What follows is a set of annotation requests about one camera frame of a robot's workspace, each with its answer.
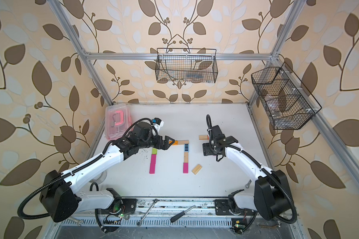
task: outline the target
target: small wooden block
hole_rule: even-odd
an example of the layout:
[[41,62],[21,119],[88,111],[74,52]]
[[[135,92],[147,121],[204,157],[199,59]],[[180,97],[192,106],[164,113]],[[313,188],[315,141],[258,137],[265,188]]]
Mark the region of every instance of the small wooden block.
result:
[[201,170],[202,166],[197,164],[194,169],[192,170],[193,174],[197,174]]
[[176,140],[176,141],[174,141],[174,144],[172,144],[172,145],[184,145],[186,143],[189,143],[189,141],[188,140]]
[[183,162],[184,162],[184,163],[188,163],[188,162],[189,162],[189,152],[185,152]]
[[199,135],[198,139],[199,140],[209,140],[209,136],[208,135]]

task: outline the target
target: wrench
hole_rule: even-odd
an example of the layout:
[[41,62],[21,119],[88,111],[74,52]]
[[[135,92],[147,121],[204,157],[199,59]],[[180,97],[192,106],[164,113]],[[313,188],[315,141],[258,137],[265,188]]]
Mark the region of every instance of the wrench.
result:
[[141,226],[142,221],[145,219],[145,217],[148,215],[148,213],[150,212],[150,210],[152,210],[154,204],[156,204],[158,202],[158,199],[154,199],[152,204],[150,205],[150,208],[146,211],[146,213],[141,217],[141,220],[137,222],[137,226]]

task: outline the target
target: black screwdriver handle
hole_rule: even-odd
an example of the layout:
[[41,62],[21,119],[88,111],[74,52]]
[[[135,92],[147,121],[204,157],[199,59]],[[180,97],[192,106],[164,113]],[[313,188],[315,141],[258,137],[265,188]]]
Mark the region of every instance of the black screwdriver handle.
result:
[[170,222],[173,223],[175,221],[177,221],[180,217],[182,217],[183,215],[185,215],[185,211],[182,211],[180,213],[178,213],[177,215],[175,215],[174,217],[172,217],[170,219]]

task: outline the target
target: pink handle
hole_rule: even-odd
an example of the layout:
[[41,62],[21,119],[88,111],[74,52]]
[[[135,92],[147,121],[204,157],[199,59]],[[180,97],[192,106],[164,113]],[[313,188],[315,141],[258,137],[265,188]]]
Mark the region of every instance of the pink handle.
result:
[[183,163],[183,173],[184,174],[189,173],[189,163]]
[[152,159],[150,160],[150,170],[149,170],[150,174],[154,174],[154,172],[155,172],[156,157],[157,157],[157,155],[152,155]]
[[[120,114],[120,120],[121,120],[120,122],[116,122],[117,121],[117,117],[116,117],[117,114]],[[116,111],[113,114],[113,121],[114,121],[115,126],[122,125],[124,123],[124,112],[123,111]]]

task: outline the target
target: black wire basket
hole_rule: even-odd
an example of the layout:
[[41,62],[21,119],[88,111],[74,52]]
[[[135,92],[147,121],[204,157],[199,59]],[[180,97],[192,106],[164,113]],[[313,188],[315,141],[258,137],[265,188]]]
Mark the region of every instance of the black wire basket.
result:
[[[254,89],[275,130],[301,129],[322,108],[298,76],[300,86],[290,80],[290,69],[283,63],[281,67],[267,67],[251,74]],[[317,104],[311,105],[301,91]]]
[[215,83],[218,75],[216,49],[157,48],[157,81]]

